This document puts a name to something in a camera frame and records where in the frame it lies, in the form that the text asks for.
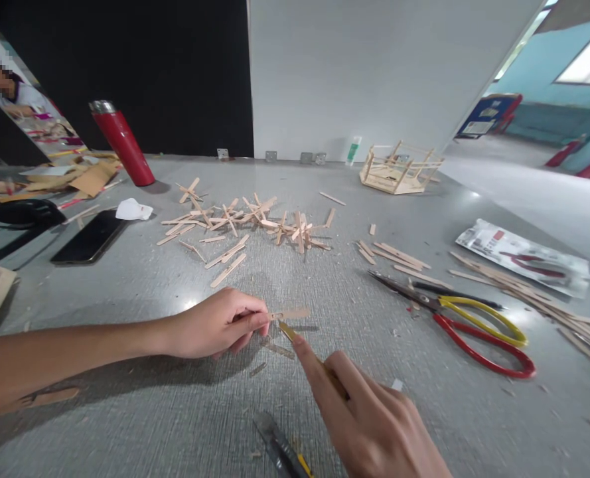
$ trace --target black wall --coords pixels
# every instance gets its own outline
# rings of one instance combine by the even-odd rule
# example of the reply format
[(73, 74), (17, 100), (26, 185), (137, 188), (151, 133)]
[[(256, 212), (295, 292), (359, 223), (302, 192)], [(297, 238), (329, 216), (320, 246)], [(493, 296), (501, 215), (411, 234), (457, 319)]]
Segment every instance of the black wall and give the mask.
[(145, 153), (254, 156), (245, 0), (0, 0), (0, 31), (87, 146), (111, 100)]

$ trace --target left hand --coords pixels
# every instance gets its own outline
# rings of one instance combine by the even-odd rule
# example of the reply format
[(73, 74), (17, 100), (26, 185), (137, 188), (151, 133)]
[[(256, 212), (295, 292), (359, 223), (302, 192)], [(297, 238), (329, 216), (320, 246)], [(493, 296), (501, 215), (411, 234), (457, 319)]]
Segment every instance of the left hand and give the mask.
[(228, 350), (239, 352), (254, 331), (265, 337), (270, 317), (263, 300), (226, 287), (189, 310), (152, 324), (159, 332), (155, 334), (155, 353), (218, 359)]

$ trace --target white tissue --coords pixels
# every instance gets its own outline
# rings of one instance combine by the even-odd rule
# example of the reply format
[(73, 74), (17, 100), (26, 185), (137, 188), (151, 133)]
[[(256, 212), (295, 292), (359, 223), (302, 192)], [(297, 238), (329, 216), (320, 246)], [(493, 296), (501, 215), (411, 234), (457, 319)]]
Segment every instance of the white tissue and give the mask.
[(152, 207), (139, 204), (135, 199), (128, 198), (119, 204), (115, 212), (115, 217), (126, 220), (147, 220), (152, 212)]

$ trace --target right hand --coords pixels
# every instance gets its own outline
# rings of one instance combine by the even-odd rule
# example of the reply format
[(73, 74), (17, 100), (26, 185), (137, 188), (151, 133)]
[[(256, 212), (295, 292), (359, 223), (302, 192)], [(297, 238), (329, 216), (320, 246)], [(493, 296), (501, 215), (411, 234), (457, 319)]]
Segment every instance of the right hand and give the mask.
[(409, 398), (376, 383), (339, 351), (325, 364), (350, 395), (345, 402), (308, 342), (298, 335), (293, 345), (330, 440), (350, 476), (451, 477)]

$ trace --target hand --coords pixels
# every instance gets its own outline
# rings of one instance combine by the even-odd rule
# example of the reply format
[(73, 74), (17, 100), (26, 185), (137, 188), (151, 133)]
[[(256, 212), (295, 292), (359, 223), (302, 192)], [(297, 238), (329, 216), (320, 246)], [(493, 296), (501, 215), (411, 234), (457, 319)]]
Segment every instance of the hand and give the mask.
[(325, 364), (348, 391), (345, 402), (302, 336), (293, 344), (330, 439), (350, 476), (451, 477), (414, 404), (362, 373), (343, 353)]
[(226, 287), (189, 310), (153, 324), (159, 331), (156, 353), (218, 359), (227, 350), (239, 352), (254, 331), (265, 337), (270, 317), (264, 301)]

